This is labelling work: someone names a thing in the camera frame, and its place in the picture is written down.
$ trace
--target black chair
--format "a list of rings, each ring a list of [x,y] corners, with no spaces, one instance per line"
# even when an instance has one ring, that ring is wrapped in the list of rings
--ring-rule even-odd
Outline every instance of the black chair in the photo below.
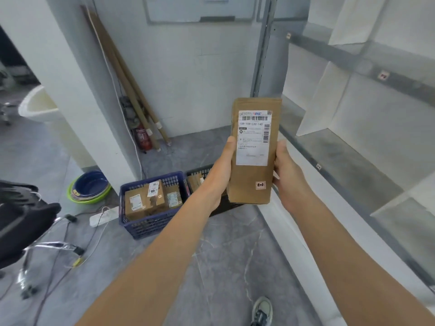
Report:
[[[39,242],[57,222],[63,219],[71,223],[77,221],[71,215],[57,217],[60,210],[60,204],[44,202],[36,186],[0,180],[0,279],[4,275],[1,269],[24,257],[17,278],[23,299],[37,292],[37,288],[27,281],[34,248],[70,250],[78,256],[84,254],[84,249],[67,242]]]

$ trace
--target whiteboard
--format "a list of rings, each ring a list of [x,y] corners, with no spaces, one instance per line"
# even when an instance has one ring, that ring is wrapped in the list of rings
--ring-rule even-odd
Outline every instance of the whiteboard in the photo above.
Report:
[[[252,20],[255,0],[144,0],[151,22]]]
[[[266,0],[260,0],[257,21],[263,19]],[[275,9],[275,19],[307,18],[310,10],[310,0],[278,0]]]

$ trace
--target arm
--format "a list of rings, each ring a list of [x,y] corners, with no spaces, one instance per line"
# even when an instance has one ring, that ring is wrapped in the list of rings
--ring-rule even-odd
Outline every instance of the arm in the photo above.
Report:
[[[278,142],[274,179],[349,326],[435,325],[435,317],[381,268],[313,193],[285,141]]]
[[[204,183],[150,246],[95,300],[76,326],[161,325],[178,293],[202,230],[230,179],[235,138]]]

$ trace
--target forearm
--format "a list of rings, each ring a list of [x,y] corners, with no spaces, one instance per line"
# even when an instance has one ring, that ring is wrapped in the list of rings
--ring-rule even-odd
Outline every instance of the forearm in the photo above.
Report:
[[[381,268],[314,194],[292,216],[349,326],[435,325],[433,315]]]
[[[150,246],[97,298],[77,326],[161,325],[217,194],[201,186]]]

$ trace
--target metal shelf frame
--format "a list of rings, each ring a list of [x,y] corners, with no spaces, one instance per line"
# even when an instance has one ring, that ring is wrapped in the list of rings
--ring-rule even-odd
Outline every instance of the metal shelf frame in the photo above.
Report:
[[[419,81],[413,80],[398,73],[389,71],[387,80],[380,80],[379,73],[384,70],[382,66],[374,64],[372,61],[364,58],[365,51],[369,48],[371,42],[362,46],[361,52],[354,55],[348,51],[329,46],[327,42],[318,41],[306,36],[300,32],[290,31],[283,25],[282,21],[274,21],[274,14],[277,0],[266,0],[263,21],[261,26],[261,35],[257,50],[257,60],[254,68],[254,76],[251,86],[251,97],[258,97],[261,79],[263,76],[266,62],[269,40],[271,35],[278,37],[280,40],[285,39],[288,43],[299,46],[319,57],[333,62],[350,72],[356,72],[363,76],[376,80],[383,85],[393,88],[400,93],[412,96],[423,102],[435,106],[435,88],[425,85]],[[406,251],[401,244],[373,217],[369,215],[366,209],[356,203],[350,193],[338,183],[338,181],[318,163],[318,161],[300,144],[297,139],[280,126],[280,132],[291,142],[291,144],[308,160],[308,162],[318,170],[318,172],[334,187],[334,189],[355,209],[355,211],[372,227],[373,230],[393,249],[393,251],[408,265],[408,267],[435,293],[435,280],[415,261],[415,259]]]

